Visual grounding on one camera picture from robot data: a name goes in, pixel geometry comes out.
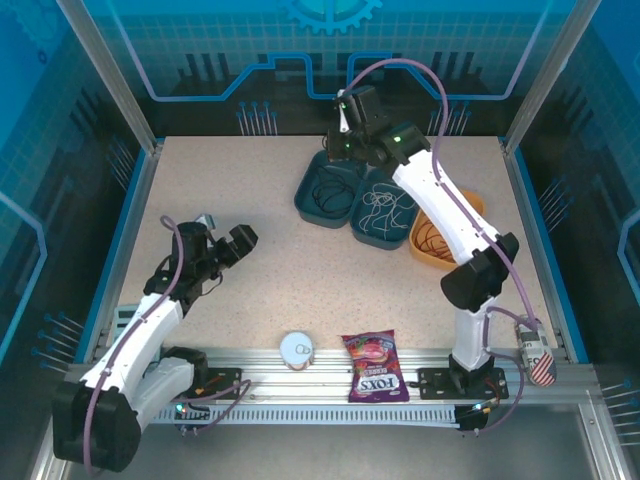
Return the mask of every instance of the candy bag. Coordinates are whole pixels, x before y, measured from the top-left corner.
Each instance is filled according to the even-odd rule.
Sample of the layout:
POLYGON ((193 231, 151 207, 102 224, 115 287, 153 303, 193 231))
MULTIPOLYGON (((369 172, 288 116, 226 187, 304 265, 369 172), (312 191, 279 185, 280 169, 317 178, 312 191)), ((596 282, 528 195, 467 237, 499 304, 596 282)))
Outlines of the candy bag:
POLYGON ((349 402, 408 402, 393 330, 343 335, 353 360, 353 382, 349 402))

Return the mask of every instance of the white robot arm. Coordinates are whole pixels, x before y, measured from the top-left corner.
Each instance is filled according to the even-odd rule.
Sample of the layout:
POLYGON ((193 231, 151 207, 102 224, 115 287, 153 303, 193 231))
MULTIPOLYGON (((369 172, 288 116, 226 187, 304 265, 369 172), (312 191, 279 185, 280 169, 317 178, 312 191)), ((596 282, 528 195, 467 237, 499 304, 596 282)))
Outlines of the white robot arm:
POLYGON ((493 367, 483 345, 484 324, 487 309, 495 303, 508 276, 485 235, 511 261, 518 241, 513 234, 500 235, 475 212, 440 165, 432 161, 429 142, 415 125, 391 124, 373 87, 347 94, 340 91, 336 103, 340 120, 327 134, 329 160, 354 159, 386 172, 433 222, 458 265, 443 277, 441 286, 455 308, 456 342, 450 373, 464 393, 493 367), (473 216, 476 225, 462 209, 473 216))
POLYGON ((197 350, 174 347, 153 371, 145 371, 169 332, 202 295, 203 283, 221 281, 221 271, 248 255, 258 237, 247 225, 233 228, 229 242, 214 240, 199 222, 182 223, 177 229, 180 238, 174 234, 172 254, 147 281, 145 296, 125 330, 80 381, 58 387, 52 405, 56 457, 83 463, 89 449, 93 466, 120 472, 133 459, 153 417, 181 393, 189 397, 205 386, 207 358, 197 350), (184 252, 182 265, 178 242, 184 252))

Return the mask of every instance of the glass panel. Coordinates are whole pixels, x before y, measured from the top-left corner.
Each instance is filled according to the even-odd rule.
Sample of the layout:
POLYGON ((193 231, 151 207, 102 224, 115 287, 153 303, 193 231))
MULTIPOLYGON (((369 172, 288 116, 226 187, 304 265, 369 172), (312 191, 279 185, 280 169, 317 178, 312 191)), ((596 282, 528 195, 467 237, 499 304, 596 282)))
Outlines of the glass panel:
POLYGON ((139 146, 54 1, 0 2, 0 71, 0 478, 8 479, 24 478, 39 448, 139 146))
MULTIPOLYGON (((521 145, 547 253, 604 387, 635 377, 637 388, 640 374, 639 20, 639 4, 603 0, 521 145)), ((613 402, 631 415, 619 433, 637 433, 632 398, 613 402)))
MULTIPOLYGON (((573 6, 444 0, 88 0, 158 135, 325 133, 331 99, 382 58, 424 62, 450 135, 502 135, 573 6)), ((375 72, 386 107, 435 134, 416 70, 375 72)))

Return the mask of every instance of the speckled countertop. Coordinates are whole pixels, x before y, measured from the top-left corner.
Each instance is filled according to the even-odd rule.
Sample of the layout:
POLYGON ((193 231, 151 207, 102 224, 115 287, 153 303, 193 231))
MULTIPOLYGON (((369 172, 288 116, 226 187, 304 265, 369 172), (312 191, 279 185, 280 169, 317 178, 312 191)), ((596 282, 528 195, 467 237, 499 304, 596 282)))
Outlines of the speckled countertop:
MULTIPOLYGON (((383 251, 356 241, 348 225, 331 230, 300 218, 293 197, 320 148, 319 137, 167 138, 119 303, 139 301, 170 251, 160 215, 181 222, 211 213, 216 236, 245 223, 259 235, 258 245, 225 272, 219 289, 195 303, 167 344, 277 348, 285 332, 304 330, 317 348, 341 348, 341 334, 393 328, 399 348, 453 346, 443 272, 414 260, 408 242, 383 251)), ((491 224, 520 240, 516 267, 550 329, 497 139, 446 138, 441 163, 459 187, 484 198, 491 224)), ((511 280, 499 304, 524 311, 511 280)), ((515 347, 509 321, 494 322, 491 344, 515 347)))

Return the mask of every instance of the purple cable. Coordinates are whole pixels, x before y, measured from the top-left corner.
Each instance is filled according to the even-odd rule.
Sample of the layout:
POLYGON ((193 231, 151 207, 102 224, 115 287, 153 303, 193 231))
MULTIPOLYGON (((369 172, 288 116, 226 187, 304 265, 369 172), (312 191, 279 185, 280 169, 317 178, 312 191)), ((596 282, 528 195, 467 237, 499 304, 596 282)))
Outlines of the purple cable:
POLYGON ((244 390, 242 390, 240 395, 238 395, 238 398, 236 398, 227 407, 227 409, 218 416, 218 418, 213 420, 211 423, 205 425, 204 427, 200 427, 200 428, 195 430, 195 431, 198 431, 198 432, 204 432, 205 430, 209 430, 210 428, 215 427, 218 423, 220 423, 222 420, 224 420, 227 417, 227 415, 229 415, 231 410, 233 410, 236 407, 236 405, 238 405, 240 403, 240 401, 244 398, 244 396, 246 395, 247 391, 249 390, 249 387, 251 387, 251 380, 249 380, 249 379, 243 380, 242 382, 238 383, 237 385, 232 385, 229 388, 221 390, 218 393, 215 393, 213 395, 209 395, 207 397, 176 398, 171 403, 202 403, 202 402, 208 402, 208 401, 211 401, 211 400, 216 400, 216 399, 226 395, 227 393, 231 393, 231 392, 233 392, 235 390, 238 390, 243 385, 245 386, 244 390))
MULTIPOLYGON (((526 325, 526 322, 524 319, 520 318, 515 313, 510 312, 509 310, 505 310, 504 308, 489 307, 487 308, 487 313, 489 312, 502 313, 514 319, 516 323, 521 323, 526 325)), ((511 407, 509 408, 507 413, 505 413, 504 416, 502 416, 502 418, 498 419, 497 422, 489 425, 486 428, 483 428, 482 433, 490 432, 498 428, 500 425, 502 425, 507 420, 507 418, 509 418, 511 414, 515 411, 516 407, 520 403, 520 400, 522 399, 522 394, 524 392, 524 370, 522 369, 522 365, 520 365, 520 362, 518 361, 518 359, 515 357, 512 357, 511 355, 506 355, 504 353, 491 352, 487 350, 487 348, 489 348, 488 343, 489 343, 489 321, 490 320, 491 318, 488 315, 486 315, 484 320, 484 326, 482 328, 482 348, 484 348, 485 351, 492 357, 502 358, 503 360, 511 360, 513 363, 515 363, 516 367, 518 367, 518 373, 520 374, 520 386, 518 387, 518 393, 516 394, 516 398, 513 399, 513 403, 511 404, 511 407)), ((476 433, 476 436, 478 436, 480 433, 480 430, 475 429, 475 433, 476 433)))
POLYGON ((93 477, 93 467, 91 465, 91 424, 93 423, 93 414, 95 413, 96 404, 98 403, 98 397, 100 396, 102 387, 107 381, 107 377, 111 374, 110 370, 115 364, 120 351, 124 348, 124 345, 133 336, 138 327, 145 323, 147 321, 147 318, 160 306, 162 302, 164 302, 169 297, 169 295, 171 295, 171 292, 175 288, 180 278, 180 272, 182 272, 182 264, 184 262, 184 246, 182 244, 182 237, 180 236, 178 226, 173 220, 171 220, 171 218, 166 215, 160 217, 160 223, 163 227, 172 230, 173 234, 176 236, 176 244, 178 245, 178 266, 176 268, 175 274, 173 275, 173 278, 171 279, 171 283, 169 283, 169 286, 167 287, 165 292, 160 295, 160 297, 158 297, 153 305, 151 305, 151 307, 149 307, 149 309, 140 316, 136 323, 134 323, 133 326, 129 330, 127 330, 124 335, 122 335, 121 339, 116 345, 116 348, 113 350, 113 355, 111 355, 104 370, 100 373, 98 383, 93 389, 91 399, 89 400, 89 406, 87 408, 87 415, 84 419, 84 433, 82 439, 82 457, 84 468, 90 477, 93 477))
MULTIPOLYGON (((442 138, 444 137, 444 133, 447 129, 447 124, 449 121, 449 102, 447 101, 447 93, 445 92, 444 85, 442 84, 438 76, 429 67, 427 67, 426 65, 420 62, 417 62, 416 60, 411 60, 408 58, 388 58, 385 60, 380 60, 379 62, 376 62, 373 65, 368 66, 362 72, 360 72, 360 74, 356 76, 356 78, 354 78, 349 85, 347 85, 347 88, 345 88, 343 95, 344 93, 351 90, 360 80, 362 80, 365 76, 367 76, 370 72, 372 72, 376 68, 382 67, 384 65, 399 64, 399 63, 404 65, 411 65, 413 67, 416 67, 422 70, 431 78, 431 80, 433 80, 433 83, 435 83, 436 88, 440 93, 440 98, 442 99, 442 122, 440 123, 440 128, 438 129, 438 136, 436 137, 436 141, 433 145, 433 153, 431 158, 433 173, 436 177, 436 180, 440 182, 442 175, 440 174, 440 170, 438 168, 439 166, 438 157, 440 153, 440 144, 442 142, 442 138)), ((527 312, 528 320, 526 321, 526 325, 532 331, 534 332, 537 331, 538 325, 535 321, 536 316, 533 313, 533 307, 531 306, 531 302, 529 301, 529 296, 527 295, 526 289, 524 287, 524 284, 522 283, 522 280, 520 279, 520 276, 518 275, 518 272, 516 271, 511 261, 509 260, 509 257, 507 257, 507 255, 502 251, 502 249, 498 246, 498 244, 496 244, 493 241, 493 239, 491 239, 489 235, 487 235, 482 230, 482 227, 473 217, 472 213, 465 208, 465 206, 462 204, 460 200, 458 200, 458 197, 455 196, 455 194, 451 191, 448 185, 444 183, 441 183, 440 185, 442 186, 442 189, 447 193, 447 195, 451 198, 453 203, 455 203, 455 205, 460 209, 460 211, 464 214, 464 216, 467 217, 467 219, 469 220, 473 228, 475 228, 478 234, 481 235, 482 239, 485 240, 489 244, 489 246, 491 246, 491 248, 493 248, 493 250, 496 252, 498 257, 500 257, 500 260, 502 260, 502 262, 504 263, 505 267, 507 267, 507 270, 513 277, 513 281, 516 284, 516 288, 518 290, 518 293, 520 294, 520 298, 522 298, 522 303, 524 304, 524 308, 527 312)))

